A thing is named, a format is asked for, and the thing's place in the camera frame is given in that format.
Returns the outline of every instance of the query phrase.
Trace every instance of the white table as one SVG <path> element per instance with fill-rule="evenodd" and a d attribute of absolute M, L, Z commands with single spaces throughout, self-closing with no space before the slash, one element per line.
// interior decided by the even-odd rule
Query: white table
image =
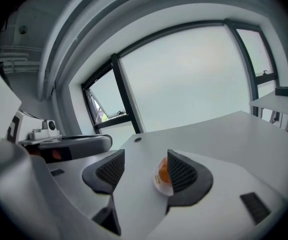
<path fill-rule="evenodd" d="M 254 107 L 269 109 L 288 115 L 288 97 L 276 96 L 275 91 L 253 100 L 249 104 Z"/>
<path fill-rule="evenodd" d="M 288 201 L 288 133 L 242 111 L 136 134 L 121 148 L 125 149 L 125 171 L 113 197 L 126 240 L 143 239 L 165 216 L 167 197 L 155 189 L 152 173 L 168 149 L 240 165 Z"/>

